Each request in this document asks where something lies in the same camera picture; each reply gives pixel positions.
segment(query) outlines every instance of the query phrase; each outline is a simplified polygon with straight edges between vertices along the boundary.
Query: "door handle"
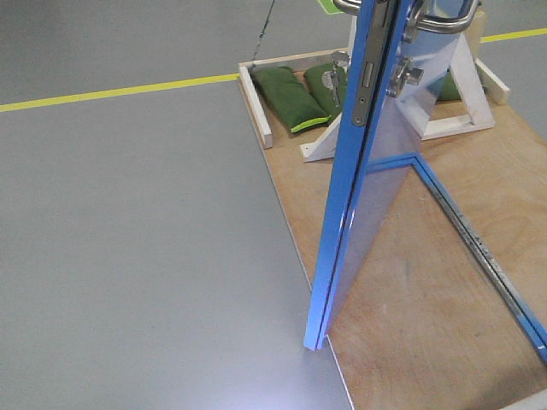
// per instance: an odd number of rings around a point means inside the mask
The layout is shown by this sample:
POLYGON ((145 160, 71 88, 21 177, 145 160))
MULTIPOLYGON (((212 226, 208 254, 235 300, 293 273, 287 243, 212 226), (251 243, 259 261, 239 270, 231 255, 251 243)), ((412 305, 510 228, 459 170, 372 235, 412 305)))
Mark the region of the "door handle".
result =
MULTIPOLYGON (((349 15, 359 15, 362 0, 333 0, 336 7, 349 15)), ((416 28, 424 32, 437 34, 456 34, 471 25, 479 0, 465 0, 457 17, 438 17, 436 15, 421 15, 416 22, 416 28)))
POLYGON ((359 15, 361 0, 332 0, 334 5, 348 15, 359 15))

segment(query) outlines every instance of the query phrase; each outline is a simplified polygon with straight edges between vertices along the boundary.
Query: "cable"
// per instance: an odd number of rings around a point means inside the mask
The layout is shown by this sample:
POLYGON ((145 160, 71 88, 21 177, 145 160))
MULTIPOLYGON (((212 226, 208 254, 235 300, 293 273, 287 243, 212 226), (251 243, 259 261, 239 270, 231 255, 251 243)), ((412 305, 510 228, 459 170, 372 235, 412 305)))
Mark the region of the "cable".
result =
POLYGON ((252 66, 250 66, 251 72, 255 68, 255 60, 256 60, 256 57, 258 56, 258 50, 260 49, 262 38, 264 37, 264 34, 266 34, 266 27, 268 27, 268 24, 270 22, 270 17, 272 15, 272 10, 274 9, 274 5, 275 5, 275 0, 272 0, 272 3, 270 4, 270 10, 268 11, 268 16, 266 17, 266 21, 264 21, 264 27, 262 28, 262 31, 260 35, 258 36, 258 41, 256 42, 255 54, 253 55, 253 59, 251 60, 252 61, 252 66))

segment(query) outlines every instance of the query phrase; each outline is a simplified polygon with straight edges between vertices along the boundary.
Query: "green bag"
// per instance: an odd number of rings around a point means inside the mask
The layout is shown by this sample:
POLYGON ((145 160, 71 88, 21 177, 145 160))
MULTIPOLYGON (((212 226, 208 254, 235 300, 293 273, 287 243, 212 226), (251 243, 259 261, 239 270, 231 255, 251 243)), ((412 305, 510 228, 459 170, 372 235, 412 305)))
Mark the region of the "green bag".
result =
POLYGON ((329 121, 328 114, 290 68, 265 68, 254 72, 252 77, 270 107, 291 132, 300 132, 329 121))
POLYGON ((311 95, 314 96, 315 100, 319 103, 321 108, 329 114, 329 121, 331 122, 338 117, 342 112, 342 106, 344 105, 344 99, 346 91, 348 90, 348 79, 343 68, 339 67, 338 78, 340 84, 338 86, 338 97, 340 98, 340 107, 337 107, 334 104, 332 99, 331 91, 323 85, 321 77, 326 71, 332 70, 332 64, 321 64, 320 66, 312 67, 306 73, 304 73, 304 78, 308 81, 308 86, 311 91, 311 95))

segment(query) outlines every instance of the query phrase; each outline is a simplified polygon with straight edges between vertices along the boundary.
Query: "blue metal frame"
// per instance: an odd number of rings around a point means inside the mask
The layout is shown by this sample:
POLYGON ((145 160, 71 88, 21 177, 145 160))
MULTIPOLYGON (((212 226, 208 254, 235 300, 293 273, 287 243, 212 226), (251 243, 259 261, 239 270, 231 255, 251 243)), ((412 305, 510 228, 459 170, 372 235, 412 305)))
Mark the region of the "blue metal frame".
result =
MULTIPOLYGON (((414 0, 401 0, 398 4, 399 13, 397 21, 392 30, 392 40, 386 46, 386 66, 394 67, 397 60, 397 47, 400 38, 403 37, 406 26, 406 11, 413 4, 414 0)), ((373 19, 373 7, 368 7, 363 1, 360 14, 357 20, 356 39, 367 38, 373 19)), ((304 345, 308 349, 320 349, 325 338, 328 318, 331 316, 334 298, 336 294, 340 273, 343 270, 344 261, 338 258, 345 253, 347 247, 347 234, 349 233, 351 215, 356 206, 356 198, 359 197, 359 190, 362 186, 364 175, 359 174, 361 163, 367 163, 373 147, 373 138, 367 139, 367 135, 373 135, 379 124, 379 117, 383 101, 386 99, 385 92, 379 93, 376 100, 376 107, 373 108, 369 122, 364 127, 354 126, 351 121, 351 113, 356 101, 357 89, 364 67, 365 48, 364 41, 356 41, 352 52, 352 63, 348 78, 348 90, 344 101, 344 111, 340 123, 340 133, 332 178, 329 188, 329 195, 326 202, 325 219, 319 257, 317 260, 317 271, 323 270, 332 272, 332 276, 321 275, 316 277, 310 303, 308 325, 304 337, 304 345)), ((391 71, 385 70, 379 79, 379 90, 387 90, 391 78, 391 71)))
POLYGON ((493 272, 492 275, 488 275, 489 279, 502 295, 509 310, 515 316, 516 321, 532 343, 541 360, 547 365, 547 330, 530 309, 519 291, 511 283, 510 279, 505 276, 490 250, 488 250, 480 237, 474 233, 469 222, 465 220, 462 211, 460 211, 456 202, 450 196, 450 193, 446 190, 435 172, 429 167, 424 157, 420 153, 414 152, 371 162, 369 166, 369 172, 371 173, 401 167, 412 167, 418 173, 422 182, 432 192, 450 221, 455 225, 462 239, 472 250, 479 264, 483 269, 493 272))

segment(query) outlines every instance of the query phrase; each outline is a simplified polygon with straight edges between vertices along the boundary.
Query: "door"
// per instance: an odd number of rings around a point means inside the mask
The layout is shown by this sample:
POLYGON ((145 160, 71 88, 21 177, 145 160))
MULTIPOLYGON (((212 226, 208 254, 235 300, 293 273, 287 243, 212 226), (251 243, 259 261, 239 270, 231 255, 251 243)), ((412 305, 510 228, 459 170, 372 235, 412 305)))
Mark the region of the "door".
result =
POLYGON ((358 13, 304 345, 320 349, 421 144, 478 0, 335 0, 358 13))

